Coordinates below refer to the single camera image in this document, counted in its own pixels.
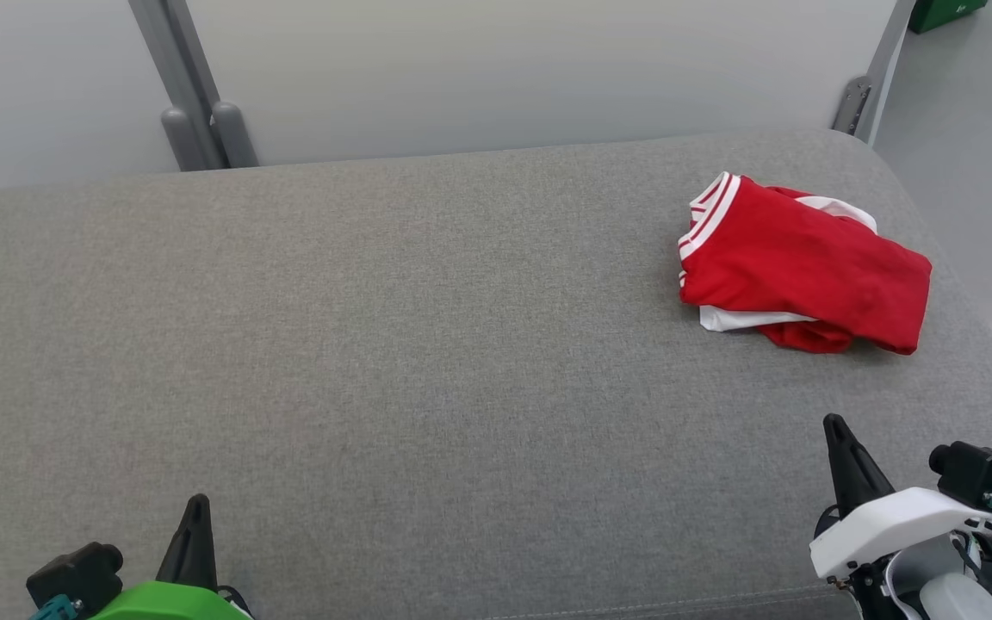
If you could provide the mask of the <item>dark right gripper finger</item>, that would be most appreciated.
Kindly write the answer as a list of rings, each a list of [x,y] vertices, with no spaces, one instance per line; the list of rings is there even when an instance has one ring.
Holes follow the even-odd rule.
[[[838,413],[824,416],[823,431],[839,518],[894,493],[890,480],[842,416]]]

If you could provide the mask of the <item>green-band left gripper body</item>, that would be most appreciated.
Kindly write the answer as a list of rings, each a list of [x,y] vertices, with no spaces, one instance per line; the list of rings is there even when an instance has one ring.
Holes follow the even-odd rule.
[[[147,581],[122,592],[93,619],[252,619],[252,616],[213,590]]]

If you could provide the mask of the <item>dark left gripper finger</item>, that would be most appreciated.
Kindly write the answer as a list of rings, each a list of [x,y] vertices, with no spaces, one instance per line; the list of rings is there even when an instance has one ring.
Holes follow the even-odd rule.
[[[205,494],[189,498],[155,580],[218,592],[210,502]]]

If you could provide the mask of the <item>white-band right gripper body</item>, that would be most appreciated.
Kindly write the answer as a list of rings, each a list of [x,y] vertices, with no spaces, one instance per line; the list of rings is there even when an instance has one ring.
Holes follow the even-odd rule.
[[[910,487],[867,502],[809,545],[816,576],[847,580],[855,569],[953,530],[983,532],[992,511],[981,511],[933,489]]]

